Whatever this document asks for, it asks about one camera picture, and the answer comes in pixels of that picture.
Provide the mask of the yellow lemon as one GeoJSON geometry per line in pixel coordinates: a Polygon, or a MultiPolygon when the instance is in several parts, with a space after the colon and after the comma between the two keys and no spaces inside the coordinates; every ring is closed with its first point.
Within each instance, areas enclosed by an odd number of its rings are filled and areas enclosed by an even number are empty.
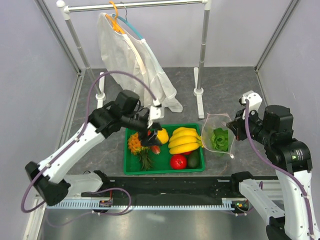
{"type": "Polygon", "coordinates": [[[157,130],[157,138],[164,145],[169,141],[169,134],[165,128],[157,130]]]}

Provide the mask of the clear dotted zip top bag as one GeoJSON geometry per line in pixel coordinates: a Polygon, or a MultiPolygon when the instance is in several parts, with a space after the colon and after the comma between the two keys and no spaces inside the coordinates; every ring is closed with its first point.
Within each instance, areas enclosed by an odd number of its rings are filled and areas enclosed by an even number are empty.
{"type": "Polygon", "coordinates": [[[230,121],[231,118],[227,113],[208,113],[202,124],[201,141],[206,150],[215,153],[218,157],[229,155],[234,159],[235,135],[227,127],[230,121]]]}

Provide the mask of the green plastic lettuce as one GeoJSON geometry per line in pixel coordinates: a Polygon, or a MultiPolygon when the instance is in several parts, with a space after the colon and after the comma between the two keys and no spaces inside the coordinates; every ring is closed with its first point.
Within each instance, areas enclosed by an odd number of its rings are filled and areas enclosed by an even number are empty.
{"type": "Polygon", "coordinates": [[[227,152],[229,148],[228,130],[224,130],[221,127],[214,129],[210,142],[214,150],[227,152]]]}

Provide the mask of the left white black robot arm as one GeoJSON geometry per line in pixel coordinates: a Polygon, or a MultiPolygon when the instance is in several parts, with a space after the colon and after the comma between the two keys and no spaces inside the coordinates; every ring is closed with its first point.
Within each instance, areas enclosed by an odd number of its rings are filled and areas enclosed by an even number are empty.
{"type": "Polygon", "coordinates": [[[137,132],[142,147],[162,145],[157,137],[162,128],[157,122],[162,117],[160,101],[154,99],[142,116],[135,111],[139,102],[139,96],[133,91],[121,91],[114,101],[95,109],[78,132],[56,152],[39,163],[31,161],[25,166],[31,185],[48,206],[57,205],[72,194],[94,192],[104,197],[109,193],[110,185],[103,180],[105,175],[101,171],[80,175],[69,175],[68,171],[88,151],[121,128],[137,132]]]}

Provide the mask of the red tomato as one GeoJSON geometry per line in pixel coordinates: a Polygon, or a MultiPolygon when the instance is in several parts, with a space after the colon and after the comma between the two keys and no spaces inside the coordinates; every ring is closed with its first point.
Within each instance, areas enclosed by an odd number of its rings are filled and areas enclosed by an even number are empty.
{"type": "Polygon", "coordinates": [[[170,159],[170,166],[174,170],[183,170],[187,168],[187,158],[182,154],[175,154],[170,159]]]}

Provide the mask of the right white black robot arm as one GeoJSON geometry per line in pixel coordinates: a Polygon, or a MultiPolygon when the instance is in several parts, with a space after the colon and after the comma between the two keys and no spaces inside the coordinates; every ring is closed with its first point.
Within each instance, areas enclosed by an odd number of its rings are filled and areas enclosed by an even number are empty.
{"type": "Polygon", "coordinates": [[[302,141],[293,138],[293,120],[289,108],[269,105],[259,118],[256,110],[239,110],[226,124],[238,141],[248,140],[263,145],[265,155],[255,153],[275,169],[283,197],[279,208],[245,171],[232,175],[229,191],[235,197],[244,196],[265,222],[270,240],[318,240],[320,229],[315,219],[311,193],[311,152],[302,141]]]}

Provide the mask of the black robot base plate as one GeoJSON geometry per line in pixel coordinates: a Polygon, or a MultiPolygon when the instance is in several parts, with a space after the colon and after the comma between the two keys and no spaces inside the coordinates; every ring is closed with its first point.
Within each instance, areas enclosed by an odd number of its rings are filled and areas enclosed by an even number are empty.
{"type": "Polygon", "coordinates": [[[244,198],[230,176],[117,176],[104,188],[126,190],[133,206],[220,205],[223,198],[244,198]]]}

